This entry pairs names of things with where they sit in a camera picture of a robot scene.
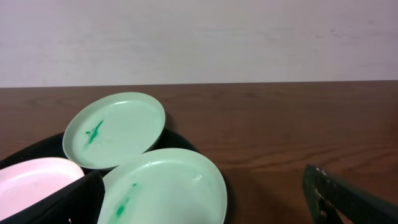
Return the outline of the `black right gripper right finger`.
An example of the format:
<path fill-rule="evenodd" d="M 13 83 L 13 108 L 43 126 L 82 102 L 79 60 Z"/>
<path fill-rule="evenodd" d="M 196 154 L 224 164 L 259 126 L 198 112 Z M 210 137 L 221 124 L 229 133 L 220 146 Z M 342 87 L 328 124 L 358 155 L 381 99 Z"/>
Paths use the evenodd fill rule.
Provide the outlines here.
<path fill-rule="evenodd" d="M 353 223 L 397 224 L 397 206 L 318 166 L 306 166 L 302 190 L 314 223 L 342 223 L 344 215 Z"/>

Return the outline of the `pale pink plate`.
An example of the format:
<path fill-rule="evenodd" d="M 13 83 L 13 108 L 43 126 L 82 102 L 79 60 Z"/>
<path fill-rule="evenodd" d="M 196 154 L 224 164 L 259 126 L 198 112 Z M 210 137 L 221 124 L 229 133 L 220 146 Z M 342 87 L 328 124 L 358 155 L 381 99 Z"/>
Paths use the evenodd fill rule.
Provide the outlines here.
<path fill-rule="evenodd" d="M 76 163 L 59 157 L 32 159 L 1 169 L 1 220 L 83 176 Z"/>

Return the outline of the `mint green plate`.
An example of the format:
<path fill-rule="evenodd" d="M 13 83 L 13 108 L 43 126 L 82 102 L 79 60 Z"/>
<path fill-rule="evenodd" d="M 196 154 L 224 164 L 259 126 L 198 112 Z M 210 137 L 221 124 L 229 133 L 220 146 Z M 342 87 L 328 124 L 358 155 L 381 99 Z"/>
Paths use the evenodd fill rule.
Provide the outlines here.
<path fill-rule="evenodd" d="M 63 151 L 79 166 L 110 170 L 151 150 L 165 128 L 162 104 L 154 97 L 125 92 L 82 109 L 63 135 Z"/>
<path fill-rule="evenodd" d="M 103 178 L 99 223 L 223 224 L 228 207 L 221 172 L 188 149 L 144 153 Z"/>

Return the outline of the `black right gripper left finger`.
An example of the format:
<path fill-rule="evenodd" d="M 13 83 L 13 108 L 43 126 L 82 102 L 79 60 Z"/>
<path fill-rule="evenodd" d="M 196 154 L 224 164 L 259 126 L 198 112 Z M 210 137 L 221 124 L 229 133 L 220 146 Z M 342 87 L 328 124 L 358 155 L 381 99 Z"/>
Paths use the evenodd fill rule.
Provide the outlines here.
<path fill-rule="evenodd" d="M 101 174 L 92 171 L 1 224 L 96 224 L 105 195 Z"/>

